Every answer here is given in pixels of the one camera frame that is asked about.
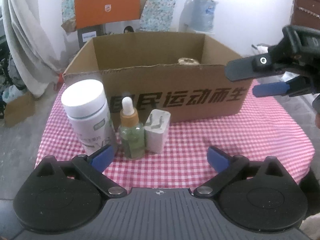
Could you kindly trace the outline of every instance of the gray floor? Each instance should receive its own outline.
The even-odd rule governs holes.
[[[36,101],[36,113],[12,128],[0,120],[0,199],[13,199],[33,170],[56,92],[49,86]]]
[[[41,136],[56,93],[49,87],[36,102],[36,114],[7,128],[0,122],[0,199],[12,199],[35,166]],[[314,124],[315,113],[301,98],[276,97],[311,139],[316,155],[311,168],[320,180],[320,130]]]

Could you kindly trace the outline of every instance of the white curtain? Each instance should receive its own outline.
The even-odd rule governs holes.
[[[35,96],[58,79],[61,65],[39,21],[37,0],[2,0],[4,30],[22,80]]]

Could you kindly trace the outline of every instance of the red checkered tablecloth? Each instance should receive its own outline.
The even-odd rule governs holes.
[[[65,85],[61,88],[53,105],[36,165],[46,155],[64,161],[85,153],[61,104],[65,88]],[[131,187],[193,190],[216,175],[207,163],[210,145],[253,161],[276,156],[297,183],[308,173],[315,152],[302,129],[274,98],[255,98],[250,89],[239,114],[172,123],[163,154],[146,154],[131,161],[118,151],[104,174],[127,190]]]

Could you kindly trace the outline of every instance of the orange panel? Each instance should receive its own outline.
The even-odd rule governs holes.
[[[77,29],[103,23],[138,20],[140,0],[75,0]]]

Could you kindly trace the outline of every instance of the black hair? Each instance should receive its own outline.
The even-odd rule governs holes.
[[[125,31],[128,31],[129,33],[134,33],[134,30],[130,25],[124,28],[123,33],[125,33]]]

